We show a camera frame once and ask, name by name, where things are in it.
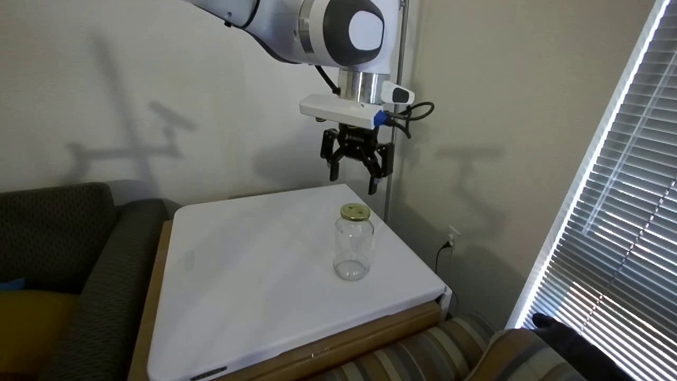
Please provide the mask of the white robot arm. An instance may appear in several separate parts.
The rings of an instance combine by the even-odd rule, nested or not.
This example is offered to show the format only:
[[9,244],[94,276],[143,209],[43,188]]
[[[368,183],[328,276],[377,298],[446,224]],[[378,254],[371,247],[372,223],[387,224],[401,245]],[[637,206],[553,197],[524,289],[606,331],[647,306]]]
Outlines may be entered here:
[[368,95],[306,95],[300,113],[316,120],[337,124],[326,130],[320,156],[339,178],[339,164],[349,156],[362,162],[371,174],[368,193],[393,169],[393,146],[378,142],[378,127],[387,124],[393,92],[391,63],[397,53],[397,0],[190,0],[197,8],[219,17],[227,27],[243,29],[274,59],[310,63],[320,74],[324,65],[339,68],[354,79],[371,79]]

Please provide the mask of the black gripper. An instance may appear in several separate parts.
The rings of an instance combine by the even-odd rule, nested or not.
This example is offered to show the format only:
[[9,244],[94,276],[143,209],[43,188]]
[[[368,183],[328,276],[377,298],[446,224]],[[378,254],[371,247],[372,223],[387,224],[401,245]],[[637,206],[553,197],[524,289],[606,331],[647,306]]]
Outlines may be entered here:
[[339,180],[339,162],[343,156],[371,164],[368,193],[374,195],[378,180],[390,177],[387,164],[393,162],[393,146],[380,142],[374,130],[339,125],[324,132],[320,156],[328,159],[331,180]]

